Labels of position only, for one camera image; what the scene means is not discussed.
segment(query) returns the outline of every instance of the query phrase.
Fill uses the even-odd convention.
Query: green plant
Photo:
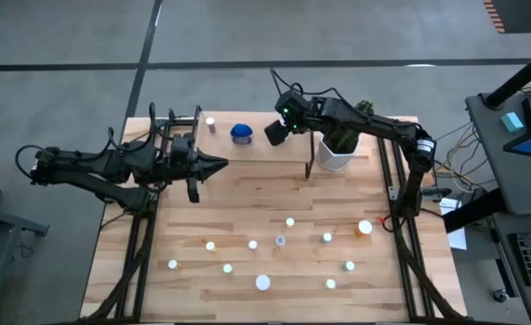
[[[354,106],[354,109],[363,115],[374,115],[374,104],[367,100],[359,102]],[[356,150],[358,139],[358,131],[348,129],[344,125],[338,125],[323,137],[323,142],[333,153],[345,154],[353,153]]]

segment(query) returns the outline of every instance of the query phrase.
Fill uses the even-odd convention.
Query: wooden tabletop
[[[129,119],[126,130],[138,135],[147,124]],[[183,182],[170,186],[157,212],[142,321],[407,320],[394,239],[377,222],[388,213],[377,140],[362,135],[360,141],[347,168],[326,172],[316,163],[308,181],[302,163],[234,161],[200,185],[201,203],[188,201]],[[389,160],[395,171],[391,155]],[[107,207],[104,222],[120,212]],[[295,219],[289,229],[288,217]],[[362,219],[374,231],[358,238],[354,228]],[[443,221],[422,213],[416,223],[427,273],[452,307],[465,313]],[[121,218],[101,232],[81,316],[99,306],[121,275],[130,227],[130,218]],[[325,232],[333,235],[328,245],[321,243]],[[275,245],[278,235],[286,237],[283,248]],[[258,242],[255,252],[247,248],[249,240]],[[208,241],[216,252],[205,249]],[[179,270],[168,268],[171,259]],[[348,260],[356,269],[345,273],[341,267]],[[222,272],[225,263],[232,274]],[[259,274],[271,278],[266,292],[255,286]],[[337,289],[324,288],[329,278]],[[126,312],[133,306],[129,296]]]
[[[215,119],[215,133],[211,133],[205,123],[207,117]],[[227,158],[232,162],[309,162],[311,158],[310,136],[289,135],[278,146],[272,146],[267,141],[264,128],[279,118],[280,115],[276,112],[201,111],[196,144],[204,153]],[[229,131],[237,123],[249,125],[252,128],[253,145],[247,147],[233,145]]]

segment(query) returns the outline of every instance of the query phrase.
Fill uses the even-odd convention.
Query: concrete floor
[[[0,1],[0,64],[138,62],[153,0]],[[234,60],[503,59],[531,57],[531,34],[496,33],[481,0],[166,0],[150,62]],[[439,136],[468,121],[464,98],[491,91],[520,66],[280,69],[307,89],[336,87],[387,116],[419,116]],[[135,72],[0,72],[0,208],[51,224],[34,255],[14,261],[0,324],[74,320],[89,274],[103,204],[70,186],[33,187],[16,170],[24,144],[96,151],[121,132]],[[150,101],[187,114],[269,111],[267,70],[158,70],[145,74],[136,114]],[[439,143],[443,159],[460,134]],[[461,162],[470,153],[457,155]],[[475,166],[484,160],[479,150]],[[23,157],[23,164],[32,162]],[[492,179],[488,166],[472,174]],[[452,181],[441,185],[455,187]],[[489,261],[457,259],[470,316],[528,323],[520,300],[493,302]]]

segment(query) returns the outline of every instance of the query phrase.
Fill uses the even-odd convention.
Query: white flower pot
[[[356,143],[356,148],[358,148],[359,139]],[[330,148],[320,140],[318,144],[318,163],[321,167],[325,168],[331,172],[337,172],[342,168],[348,166],[349,160],[354,156],[354,153],[333,153]]]

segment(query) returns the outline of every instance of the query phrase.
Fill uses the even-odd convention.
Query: potted plant
[[[364,115],[373,115],[373,104],[367,100],[359,102],[354,109]],[[337,125],[320,140],[318,162],[325,169],[337,172],[349,164],[359,143],[359,132]]]

